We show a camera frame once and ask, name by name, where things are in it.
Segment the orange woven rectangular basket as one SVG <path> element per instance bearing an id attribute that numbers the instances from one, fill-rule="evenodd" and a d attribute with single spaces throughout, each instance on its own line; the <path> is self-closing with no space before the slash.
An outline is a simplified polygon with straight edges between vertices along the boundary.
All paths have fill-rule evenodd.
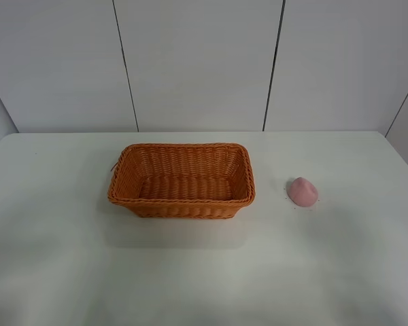
<path id="1" fill-rule="evenodd" d="M 229 219 L 255 198 L 247 149 L 236 143 L 140 143 L 113 168 L 107 197 L 139 217 Z"/>

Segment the pink peach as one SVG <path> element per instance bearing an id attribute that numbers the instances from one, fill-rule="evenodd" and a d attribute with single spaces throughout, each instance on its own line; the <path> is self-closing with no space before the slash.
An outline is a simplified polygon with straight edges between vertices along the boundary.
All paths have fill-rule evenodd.
<path id="1" fill-rule="evenodd" d="M 316 187 L 303 177 L 296 178 L 288 188 L 288 196 L 297 206 L 311 207 L 318 201 Z"/>

